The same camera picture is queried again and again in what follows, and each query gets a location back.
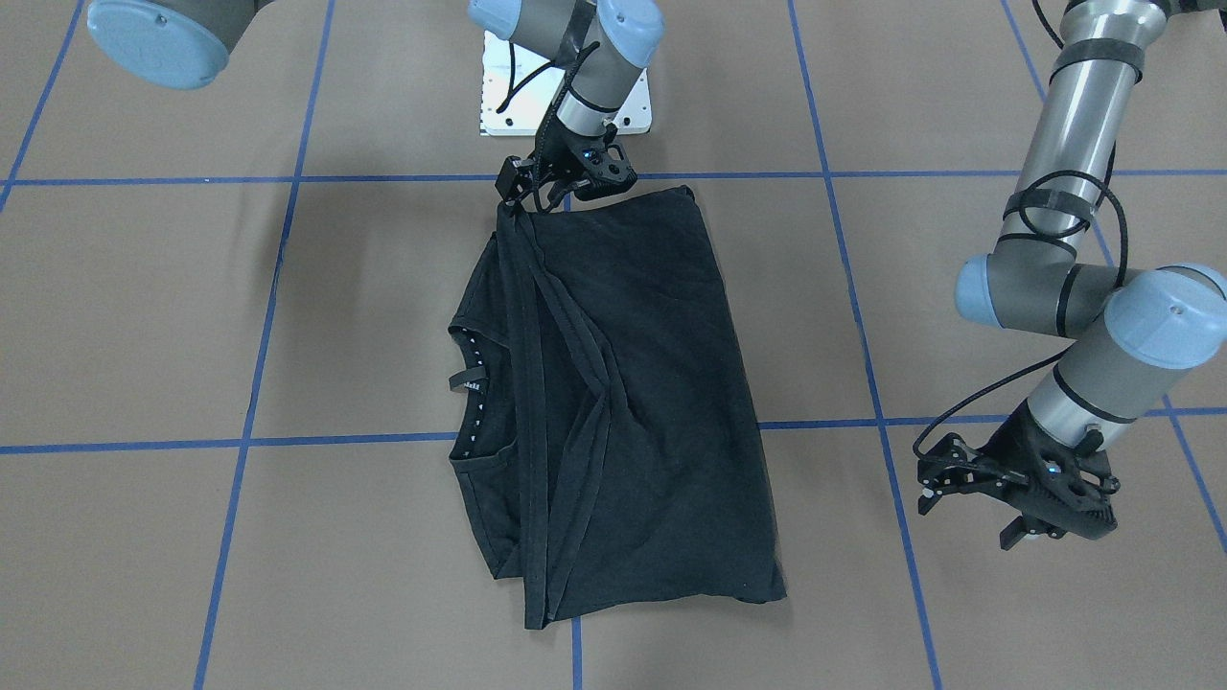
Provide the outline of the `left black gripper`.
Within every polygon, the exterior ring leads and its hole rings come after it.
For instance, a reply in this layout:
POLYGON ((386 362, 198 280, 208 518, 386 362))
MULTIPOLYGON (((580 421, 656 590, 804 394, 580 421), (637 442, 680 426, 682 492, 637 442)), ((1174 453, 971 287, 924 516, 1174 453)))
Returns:
POLYGON ((1083 428, 1075 444, 1060 443, 1021 403, 979 448, 951 432, 933 449, 914 452, 923 487, 917 513, 929 514, 946 496, 983 495, 1017 511, 999 534, 1002 550, 1028 537, 1094 541, 1119 525, 1112 497, 1121 481, 1104 446, 1097 425, 1083 428))

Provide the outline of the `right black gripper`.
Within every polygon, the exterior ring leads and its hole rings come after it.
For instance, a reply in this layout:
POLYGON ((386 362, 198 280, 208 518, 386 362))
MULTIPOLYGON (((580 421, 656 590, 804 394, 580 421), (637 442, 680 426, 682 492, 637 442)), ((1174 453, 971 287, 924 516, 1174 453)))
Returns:
POLYGON ((617 196, 638 182, 614 124, 601 124, 596 135, 588 136, 551 118, 534 142, 528 157, 509 156, 499 169, 494 188, 507 206, 533 200, 537 211, 548 212, 566 196, 580 201, 617 196))

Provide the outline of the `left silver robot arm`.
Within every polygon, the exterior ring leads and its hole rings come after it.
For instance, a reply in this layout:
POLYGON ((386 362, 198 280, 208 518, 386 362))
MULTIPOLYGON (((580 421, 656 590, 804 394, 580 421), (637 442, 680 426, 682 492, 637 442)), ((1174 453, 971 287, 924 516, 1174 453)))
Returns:
POLYGON ((1070 1, 1049 29, 1059 53, 991 252, 964 262, 955 303, 1001 331, 1067 339, 985 444, 956 433, 914 443, 917 511, 982 495, 1016 514, 1002 549, 1028 538, 1099 539, 1121 487, 1109 447, 1225 343, 1225 276, 1202 264, 1133 269, 1110 189, 1117 142, 1146 52, 1180 14, 1222 1, 1070 1))

